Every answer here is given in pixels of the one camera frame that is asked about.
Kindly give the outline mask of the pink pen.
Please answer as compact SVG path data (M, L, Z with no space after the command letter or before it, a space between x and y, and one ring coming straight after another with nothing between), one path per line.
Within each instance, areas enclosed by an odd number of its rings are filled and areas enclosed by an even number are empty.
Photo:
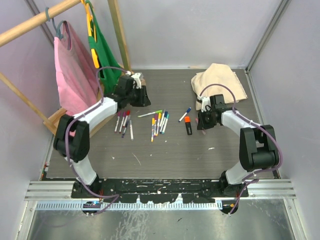
M195 118L195 122L196 122L196 125L198 127L199 120L198 120L197 117ZM206 135L206 131L205 130L200 130L200 131L202 132L203 135Z

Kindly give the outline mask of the orange black highlighter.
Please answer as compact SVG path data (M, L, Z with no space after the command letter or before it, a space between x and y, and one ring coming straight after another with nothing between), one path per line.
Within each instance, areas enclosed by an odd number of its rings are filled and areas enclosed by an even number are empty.
M184 123L185 123L187 135L191 136L193 132L192 132L192 125L191 125L191 120L189 116L184 117Z

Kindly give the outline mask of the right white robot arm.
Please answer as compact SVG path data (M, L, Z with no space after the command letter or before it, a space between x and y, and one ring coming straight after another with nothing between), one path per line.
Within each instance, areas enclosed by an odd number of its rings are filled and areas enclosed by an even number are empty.
M219 191L231 197L256 172L272 169L280 163L280 152L276 145L275 130L271 125L260 125L244 117L235 107L228 107L222 94L198 96L201 104L198 114L198 130L207 130L221 125L239 137L238 162L222 172Z

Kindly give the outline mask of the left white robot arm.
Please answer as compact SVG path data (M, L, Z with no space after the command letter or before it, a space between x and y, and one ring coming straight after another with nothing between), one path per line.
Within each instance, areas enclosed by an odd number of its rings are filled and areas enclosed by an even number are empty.
M151 104L143 74L122 75L114 93L83 112L73 116L64 114L55 134L53 148L67 161L70 161L78 181L83 181L82 192L88 198L95 198L100 193L98 175L93 170L90 160L90 133L105 119L115 115L127 105L147 107Z

